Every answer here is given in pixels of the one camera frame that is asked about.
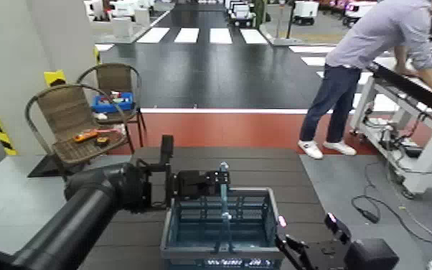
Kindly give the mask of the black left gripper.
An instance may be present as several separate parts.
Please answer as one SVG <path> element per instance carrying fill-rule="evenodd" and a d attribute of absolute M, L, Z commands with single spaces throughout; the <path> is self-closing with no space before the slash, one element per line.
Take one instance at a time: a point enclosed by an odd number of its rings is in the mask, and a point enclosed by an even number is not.
<path fill-rule="evenodd" d="M 165 207 L 171 206 L 173 198 L 177 200 L 197 199 L 208 195 L 209 186 L 229 185 L 230 173 L 227 171 L 209 171 L 200 174 L 197 170 L 182 170 L 172 172 L 172 166 L 167 165 L 165 171 Z"/>

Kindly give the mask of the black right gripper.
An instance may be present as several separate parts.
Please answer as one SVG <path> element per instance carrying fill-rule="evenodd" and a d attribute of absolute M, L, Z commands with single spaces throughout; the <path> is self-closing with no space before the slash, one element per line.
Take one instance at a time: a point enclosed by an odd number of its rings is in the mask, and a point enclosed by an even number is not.
<path fill-rule="evenodd" d="M 298 270 L 345 270 L 344 257 L 349 249 L 352 234 L 349 228 L 333 213 L 327 213 L 324 224 L 338 241 L 305 243 L 286 233 L 288 223 L 279 215 L 275 245 Z"/>

